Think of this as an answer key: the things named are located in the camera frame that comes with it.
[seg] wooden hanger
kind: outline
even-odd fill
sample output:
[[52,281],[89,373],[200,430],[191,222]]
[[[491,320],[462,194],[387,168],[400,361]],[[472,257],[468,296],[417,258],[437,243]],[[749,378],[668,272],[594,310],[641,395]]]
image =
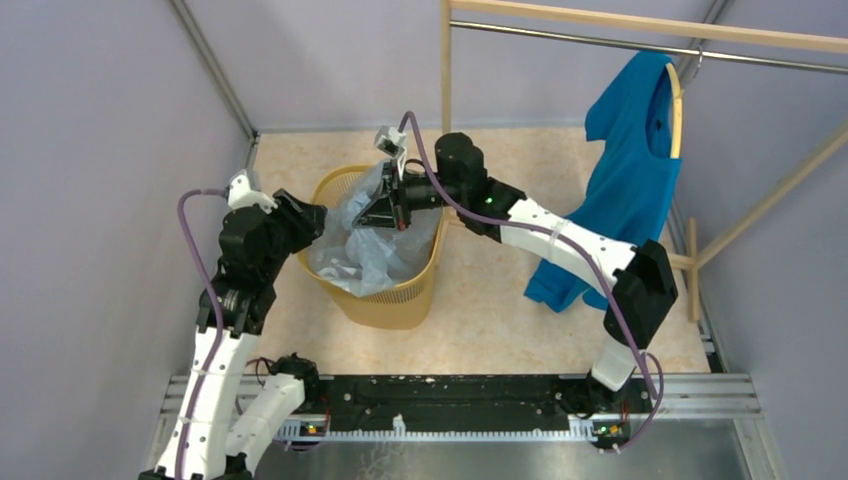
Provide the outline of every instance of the wooden hanger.
[[668,79],[671,81],[671,158],[680,158],[680,146],[683,142],[683,88],[674,64],[665,65]]

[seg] yellow laundry basket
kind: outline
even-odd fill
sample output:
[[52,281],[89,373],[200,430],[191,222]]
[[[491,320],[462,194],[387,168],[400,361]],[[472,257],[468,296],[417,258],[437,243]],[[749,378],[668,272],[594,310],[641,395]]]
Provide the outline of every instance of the yellow laundry basket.
[[[315,188],[312,203],[336,207],[339,199],[348,191],[356,179],[373,165],[351,165],[330,172]],[[309,268],[307,251],[298,254],[298,260],[303,268],[312,276],[334,302],[344,311],[345,315],[360,325],[376,328],[404,330],[415,328],[427,318],[430,305],[433,302],[433,290],[436,280],[436,266],[439,263],[442,243],[447,230],[445,215],[442,212],[441,222],[436,230],[430,260],[415,278],[403,282],[386,291],[357,298],[319,277]]]

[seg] cable tie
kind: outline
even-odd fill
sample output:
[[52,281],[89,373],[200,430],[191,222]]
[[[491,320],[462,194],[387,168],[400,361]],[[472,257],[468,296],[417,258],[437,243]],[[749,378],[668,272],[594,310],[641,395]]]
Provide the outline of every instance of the cable tie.
[[554,228],[551,229],[551,236],[548,238],[548,260],[553,262],[554,260],[554,252],[556,251],[556,243],[559,240],[559,236],[562,234],[562,230],[571,223],[571,220],[566,218],[560,218],[557,223],[554,225]]

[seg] gray wall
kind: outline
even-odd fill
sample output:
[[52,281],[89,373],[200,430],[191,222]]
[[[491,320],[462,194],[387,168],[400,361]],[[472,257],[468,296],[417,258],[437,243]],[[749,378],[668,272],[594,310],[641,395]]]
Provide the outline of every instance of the gray wall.
[[0,478],[135,478],[246,141],[164,1],[2,2],[0,112]]
[[[848,35],[848,4],[736,2],[726,23]],[[848,64],[848,58],[710,48]],[[705,61],[686,92],[676,200],[706,244],[848,116],[848,77]],[[848,149],[843,148],[703,270],[721,347],[751,372],[789,478],[844,478],[848,413]]]
[[[371,128],[412,109],[440,117],[438,0],[190,0],[260,130]],[[674,19],[703,18],[710,0],[552,0],[552,5]],[[659,35],[499,16],[466,20],[685,45]],[[582,124],[631,52],[454,31],[456,125]]]

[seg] wooden rod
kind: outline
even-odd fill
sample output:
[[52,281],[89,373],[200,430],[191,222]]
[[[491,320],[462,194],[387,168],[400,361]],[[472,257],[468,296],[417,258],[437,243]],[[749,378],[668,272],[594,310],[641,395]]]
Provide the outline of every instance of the wooden rod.
[[771,47],[792,48],[848,54],[848,38],[825,37],[803,33],[777,32],[755,28],[685,22],[663,18],[639,17],[617,13],[549,7],[500,0],[448,0],[456,10],[513,15],[516,17],[556,20],[563,22],[613,27],[625,30],[661,33],[678,37],[750,43]]
[[736,239],[744,232],[752,223],[757,221],[763,214],[769,211],[777,202],[780,201],[787,193],[789,193],[796,185],[818,168],[825,160],[830,158],[843,145],[848,143],[848,119],[842,122],[842,125],[836,128],[831,134],[820,143],[812,152],[810,152],[801,163],[783,177],[780,182],[757,202],[748,213],[746,213],[739,221],[726,232],[719,235],[715,240],[710,242],[703,251],[698,254],[695,259],[695,268],[701,268],[721,252],[730,242]]
[[450,132],[451,120],[451,2],[441,0],[442,28],[442,133]]
[[693,257],[678,255],[676,253],[668,254],[668,262],[671,264],[671,268],[675,268],[677,270],[689,270],[693,265],[695,265],[695,259]]
[[[698,229],[695,217],[689,217],[686,226],[686,250],[690,257],[698,255]],[[698,267],[693,265],[686,272],[689,281],[689,321],[692,323],[701,319],[701,291],[698,286]]]

